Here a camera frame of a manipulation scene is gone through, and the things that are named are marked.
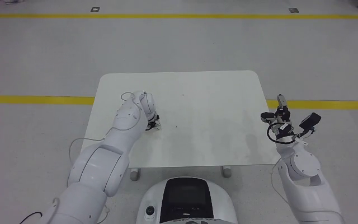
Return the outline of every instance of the yellow floor line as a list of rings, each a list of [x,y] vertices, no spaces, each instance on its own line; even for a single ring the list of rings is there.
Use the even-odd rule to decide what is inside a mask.
[[[231,18],[260,20],[357,20],[341,14],[0,14],[0,18]]]
[[[0,96],[0,104],[93,105],[94,97],[77,96]]]
[[[57,104],[93,105],[94,97],[81,96],[0,96],[0,104]],[[266,100],[269,108],[278,106],[277,100]],[[291,109],[358,110],[358,101],[288,100]]]

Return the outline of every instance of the table leg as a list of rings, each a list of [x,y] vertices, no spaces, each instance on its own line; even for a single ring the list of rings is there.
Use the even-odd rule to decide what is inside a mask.
[[[140,177],[140,168],[130,169],[130,179],[132,181],[137,181]]]
[[[231,166],[222,166],[222,175],[225,178],[231,177]]]

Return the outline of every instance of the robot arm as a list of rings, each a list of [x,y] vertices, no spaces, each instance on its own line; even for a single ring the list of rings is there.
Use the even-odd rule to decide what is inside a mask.
[[[40,219],[41,224],[97,223],[107,197],[113,197],[129,166],[129,152],[136,140],[154,127],[152,94],[135,92],[117,111],[103,141],[86,147],[75,161],[68,188]]]
[[[339,224],[344,220],[332,189],[322,174],[318,159],[304,146],[308,145],[301,137],[311,131],[321,117],[312,113],[304,119],[300,127],[303,132],[294,134],[290,112],[283,95],[277,97],[279,107],[276,113],[262,113],[261,119],[268,123],[269,131],[276,136],[277,152],[281,160],[277,163],[281,181],[287,197],[287,203],[299,223]],[[310,186],[301,186],[294,181],[310,179]]]

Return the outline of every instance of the floor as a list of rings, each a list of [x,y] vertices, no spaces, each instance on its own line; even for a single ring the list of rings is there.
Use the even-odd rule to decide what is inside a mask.
[[[191,13],[358,15],[357,0],[25,0],[0,4],[0,95],[94,96],[106,73],[255,71],[267,99],[358,100],[357,20],[217,18],[10,18],[12,13],[98,15]],[[322,116],[308,150],[320,160],[347,224],[356,222],[358,110],[292,110],[297,124]],[[0,104],[0,217],[20,223],[45,211],[65,188],[68,146],[83,137],[91,106]],[[81,142],[74,146],[79,153]],[[135,223],[140,200],[153,184],[174,176],[198,176],[232,197],[240,224],[296,223],[272,190],[271,166],[143,169],[107,202],[104,223]],[[283,191],[278,174],[275,185]],[[32,217],[28,223],[35,223]]]

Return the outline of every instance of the camera lens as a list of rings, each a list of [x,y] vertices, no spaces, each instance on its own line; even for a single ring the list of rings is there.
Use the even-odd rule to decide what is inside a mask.
[[[153,206],[148,206],[145,210],[146,214],[151,216],[152,214],[154,214],[154,207]]]

